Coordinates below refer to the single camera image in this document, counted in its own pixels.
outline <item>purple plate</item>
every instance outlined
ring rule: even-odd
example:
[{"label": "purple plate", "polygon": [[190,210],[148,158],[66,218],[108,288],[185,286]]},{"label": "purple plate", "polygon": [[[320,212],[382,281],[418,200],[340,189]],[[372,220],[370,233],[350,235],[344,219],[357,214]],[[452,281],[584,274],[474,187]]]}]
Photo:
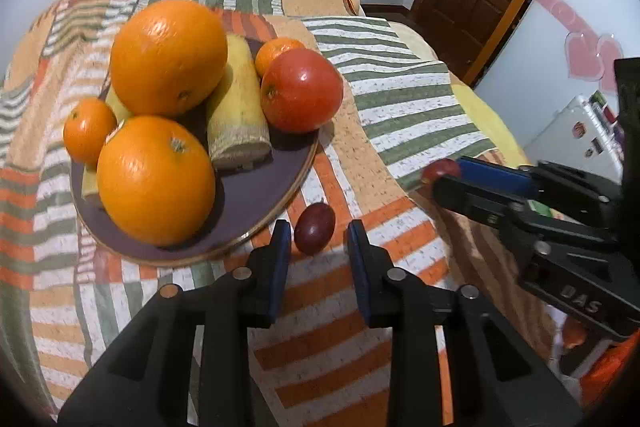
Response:
[{"label": "purple plate", "polygon": [[[248,39],[255,53],[261,42]],[[178,120],[207,149],[204,104]],[[171,247],[154,247],[126,235],[102,208],[87,203],[82,194],[84,166],[72,162],[71,186],[82,222],[96,241],[137,263],[157,266],[191,264],[227,252],[252,237],[286,208],[311,167],[318,132],[281,133],[270,127],[271,155],[250,171],[216,172],[216,201],[200,231]]]}]

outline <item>large orange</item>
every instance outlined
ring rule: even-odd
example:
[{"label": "large orange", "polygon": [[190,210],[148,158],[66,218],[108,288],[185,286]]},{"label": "large orange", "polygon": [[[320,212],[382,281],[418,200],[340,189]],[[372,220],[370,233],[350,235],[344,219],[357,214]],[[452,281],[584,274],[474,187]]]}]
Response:
[{"label": "large orange", "polygon": [[71,159],[95,169],[107,136],[118,125],[111,107],[94,97],[82,99],[66,118],[62,140]]},{"label": "large orange", "polygon": [[189,131],[159,116],[135,116],[100,153],[98,193],[107,214],[131,237],[164,246],[187,240],[213,206],[209,155]]},{"label": "large orange", "polygon": [[111,84],[133,114],[177,116],[218,85],[226,64],[220,19],[190,0],[165,0],[134,15],[111,49]]},{"label": "large orange", "polygon": [[305,45],[296,39],[288,37],[279,37],[265,42],[255,55],[255,71],[262,78],[264,73],[273,62],[273,59],[282,55],[284,52],[294,50],[296,48],[304,48]]}]

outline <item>screw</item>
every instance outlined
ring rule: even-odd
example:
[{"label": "screw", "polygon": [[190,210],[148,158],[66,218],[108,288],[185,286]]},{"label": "screw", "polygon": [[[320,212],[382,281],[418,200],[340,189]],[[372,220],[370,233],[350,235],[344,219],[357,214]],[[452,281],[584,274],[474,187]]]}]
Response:
[{"label": "screw", "polygon": [[464,286],[462,286],[462,288],[460,288],[460,293],[462,293],[462,296],[466,297],[467,299],[476,299],[480,295],[480,291],[478,290],[478,288],[476,288],[472,284],[465,284]]},{"label": "screw", "polygon": [[246,266],[240,266],[233,271],[233,274],[234,274],[234,279],[243,281],[251,277],[251,269],[247,268]]},{"label": "screw", "polygon": [[533,250],[538,252],[540,255],[549,255],[551,253],[551,245],[546,241],[536,241],[533,244]]},{"label": "screw", "polygon": [[177,284],[165,284],[160,288],[160,296],[165,299],[170,299],[171,297],[175,297],[178,295],[180,288]]},{"label": "screw", "polygon": [[389,268],[386,271],[386,276],[392,281],[401,281],[406,277],[406,272],[402,268]]}]

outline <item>striped blanket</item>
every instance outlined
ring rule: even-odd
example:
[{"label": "striped blanket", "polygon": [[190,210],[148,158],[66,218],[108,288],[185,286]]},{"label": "striped blanket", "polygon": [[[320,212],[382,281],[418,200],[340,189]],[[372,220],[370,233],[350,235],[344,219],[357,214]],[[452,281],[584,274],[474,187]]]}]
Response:
[{"label": "striped blanket", "polygon": [[[73,388],[159,286],[188,290],[244,264],[273,223],[223,259],[179,269],[130,263],[98,245],[78,218],[62,126],[108,81],[114,35],[156,0],[57,0],[30,28],[0,96],[0,349],[34,398],[55,416]],[[490,229],[441,212],[418,188],[420,170],[445,156],[500,152],[458,104],[442,62],[412,53],[390,25],[354,16],[349,0],[197,0],[229,32],[297,38],[327,57],[345,96],[321,130],[308,176],[280,216],[295,225],[327,201],[337,227],[314,257],[294,249],[282,316],[249,332],[250,368],[281,426],[382,426],[390,332],[357,311],[342,233],[363,220],[372,243],[425,282],[472,282],[492,296],[531,346],[546,355],[553,328],[544,306],[513,283],[513,262]],[[202,332],[193,354],[199,369]],[[447,381],[444,338],[438,332]],[[450,419],[450,397],[444,396]],[[189,420],[197,423],[197,389]]]}]

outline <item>peeled banana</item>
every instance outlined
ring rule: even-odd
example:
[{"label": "peeled banana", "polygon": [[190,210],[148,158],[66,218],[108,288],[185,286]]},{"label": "peeled banana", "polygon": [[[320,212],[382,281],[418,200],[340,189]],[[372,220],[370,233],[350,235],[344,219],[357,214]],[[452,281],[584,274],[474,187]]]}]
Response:
[{"label": "peeled banana", "polygon": [[260,83],[249,44],[228,34],[222,80],[207,100],[209,158],[218,169],[251,168],[271,151]]}]

